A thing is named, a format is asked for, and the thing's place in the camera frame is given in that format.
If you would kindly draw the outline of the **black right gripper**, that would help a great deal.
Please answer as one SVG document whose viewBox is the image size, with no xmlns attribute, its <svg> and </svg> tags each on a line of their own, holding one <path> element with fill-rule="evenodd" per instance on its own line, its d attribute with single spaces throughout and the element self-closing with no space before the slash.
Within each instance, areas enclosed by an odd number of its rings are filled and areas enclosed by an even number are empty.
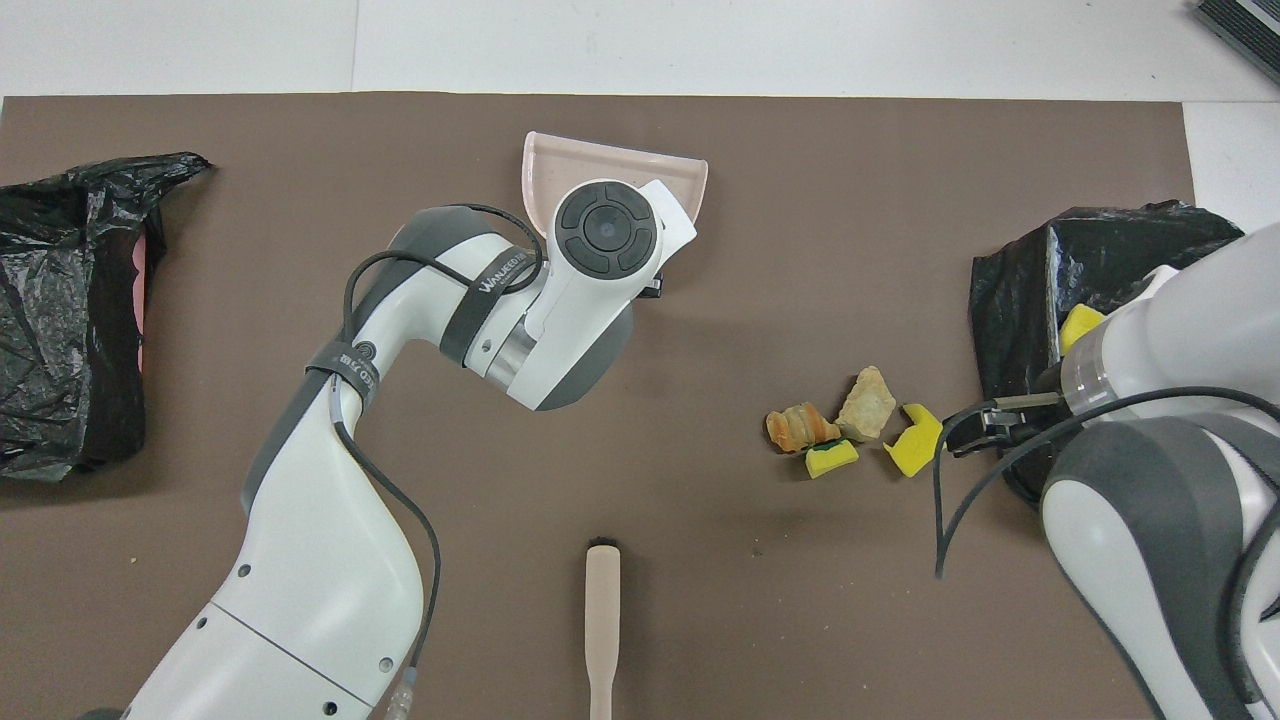
<svg viewBox="0 0 1280 720">
<path fill-rule="evenodd" d="M 1016 447 L 1046 428 L 1046 405 L 1030 400 L 993 400 L 955 413 L 945 420 L 955 430 L 948 436 L 948 452 L 965 457 L 993 447 Z M 960 432 L 960 428 L 970 430 Z"/>
</svg>

